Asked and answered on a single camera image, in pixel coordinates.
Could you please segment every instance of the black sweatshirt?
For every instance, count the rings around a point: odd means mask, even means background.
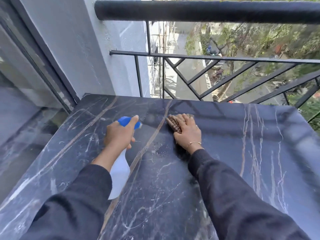
[[[291,217],[262,201],[232,168],[204,149],[193,153],[188,168],[220,240],[309,239]],[[97,240],[111,187],[106,169],[87,165],[66,190],[43,204],[21,240]]]

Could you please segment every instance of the white wall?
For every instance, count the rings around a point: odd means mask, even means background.
[[[139,96],[134,57],[110,56],[109,51],[145,51],[142,22],[99,21],[95,0],[20,1],[80,98],[85,93]],[[139,62],[149,96],[147,60]]]

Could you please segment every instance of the white plastic bottle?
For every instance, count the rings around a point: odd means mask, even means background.
[[[126,126],[130,122],[130,120],[131,120],[130,117],[123,116],[120,119],[118,119],[118,122],[120,125]],[[135,124],[134,129],[141,128],[141,126],[142,126],[141,122],[138,121]],[[112,190],[108,200],[117,198],[120,195],[123,187],[125,186],[129,178],[130,167],[126,160],[126,150],[127,149],[124,149],[121,152],[120,156],[118,156],[118,158],[116,159],[116,161],[114,162],[110,170],[110,175],[112,179]]]

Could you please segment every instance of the black marble surface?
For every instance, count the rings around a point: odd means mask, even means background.
[[[106,126],[139,115],[126,153],[132,174],[109,201],[99,239],[217,239],[199,186],[165,122],[190,113],[203,147],[236,170],[258,196],[320,236],[320,143],[290,106],[213,103],[89,94],[52,137],[0,206],[0,239],[28,229],[42,203],[69,185],[103,147]]]

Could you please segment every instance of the black metal railing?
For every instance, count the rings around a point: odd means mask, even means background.
[[[149,21],[191,21],[191,22],[249,22],[249,23],[291,23],[291,24],[320,24],[320,3],[308,1],[107,1],[98,0],[94,5],[96,15],[99,20],[126,20],[126,21],[145,21],[148,52],[111,50],[110,55],[127,55],[134,56],[140,96],[142,97],[141,77],[139,70],[139,56],[159,57],[162,58],[162,98],[165,92],[172,98],[176,97],[165,86],[165,64],[167,63],[188,86],[188,88],[199,99],[203,98],[216,89],[219,89],[226,83],[230,82],[249,68],[259,62],[287,63],[285,66],[275,70],[269,75],[260,78],[259,81],[250,84],[248,87],[227,97],[221,102],[229,102],[235,98],[251,91],[252,89],[270,81],[271,79],[291,70],[300,64],[320,64],[320,60],[315,59],[277,59],[277,58],[251,58],[251,57],[220,57],[204,55],[178,55],[178,54],[161,54],[152,53],[150,44],[150,27]],[[179,58],[178,62],[173,64],[169,58]],[[210,60],[210,63],[198,72],[190,80],[178,70],[185,59]],[[203,74],[213,68],[219,61],[244,61],[246,62],[241,68],[236,70],[222,81],[213,85],[210,89],[198,94],[191,84],[200,78]],[[320,69],[299,77],[278,89],[254,100],[251,103],[262,103],[275,96],[283,94],[286,103],[289,101],[286,92],[300,86],[306,82],[315,81],[311,87],[296,103],[295,107],[302,106],[313,94],[319,89],[318,77]],[[320,114],[317,113],[311,117],[308,122],[312,121]]]

